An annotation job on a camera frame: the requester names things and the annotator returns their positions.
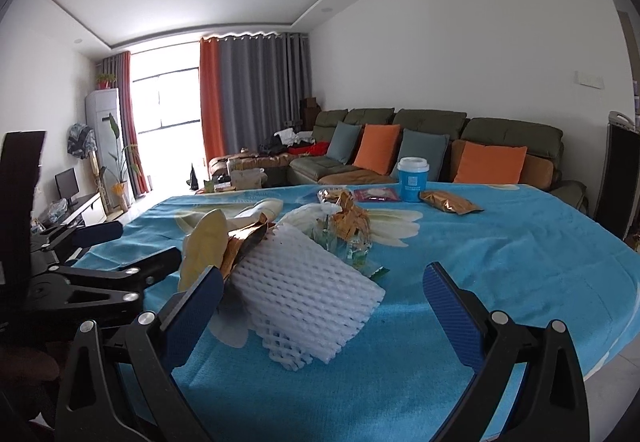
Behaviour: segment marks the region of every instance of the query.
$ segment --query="sofa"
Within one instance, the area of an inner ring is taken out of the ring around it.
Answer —
[[[338,122],[348,125],[400,125],[402,130],[448,135],[449,146],[442,161],[439,181],[451,182],[456,178],[460,160],[467,142],[485,146],[526,146],[519,183],[529,184],[563,200],[583,213],[588,212],[584,184],[575,180],[562,180],[559,169],[564,145],[562,130],[527,121],[474,117],[468,119],[465,112],[442,110],[401,109],[353,109],[320,112],[316,119],[313,137],[316,141],[331,142]],[[293,159],[287,171],[290,184],[376,184],[395,183],[389,175],[380,175],[353,165],[353,157],[346,164],[322,157],[298,157]]]

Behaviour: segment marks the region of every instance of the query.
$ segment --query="curtain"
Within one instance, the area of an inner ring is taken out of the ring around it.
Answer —
[[[218,51],[226,153],[255,151],[300,119],[300,100],[311,95],[308,36],[227,36]]]
[[[220,60],[217,38],[200,40],[200,117],[207,164],[225,155],[220,109]]]
[[[120,135],[124,146],[137,145],[138,135],[133,123],[133,104],[131,102],[131,76],[130,76],[131,53],[127,50],[116,56],[111,56],[102,60],[98,65],[98,70],[102,74],[113,74],[116,77],[115,87],[118,89],[118,99],[120,101]],[[127,159],[127,169],[129,170],[129,183],[134,197],[138,198],[143,193],[149,191],[146,184],[146,177],[142,170],[140,156],[136,149],[127,148],[125,151]],[[132,166],[138,165],[139,171],[133,170]]]

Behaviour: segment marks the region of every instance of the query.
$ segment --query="armrest pad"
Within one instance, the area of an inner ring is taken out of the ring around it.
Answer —
[[[576,208],[578,211],[587,214],[589,212],[589,201],[586,196],[587,187],[577,180],[561,180],[549,191],[558,197],[565,204]]]

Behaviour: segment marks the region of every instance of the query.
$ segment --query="white foam net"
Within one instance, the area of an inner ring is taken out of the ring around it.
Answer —
[[[273,361],[298,370],[329,362],[385,291],[298,229],[279,225],[231,275]]]

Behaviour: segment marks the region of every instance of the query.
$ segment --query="white cup lid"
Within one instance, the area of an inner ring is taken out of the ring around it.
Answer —
[[[409,173],[423,173],[429,171],[429,163],[421,157],[403,157],[398,162],[398,170]]]

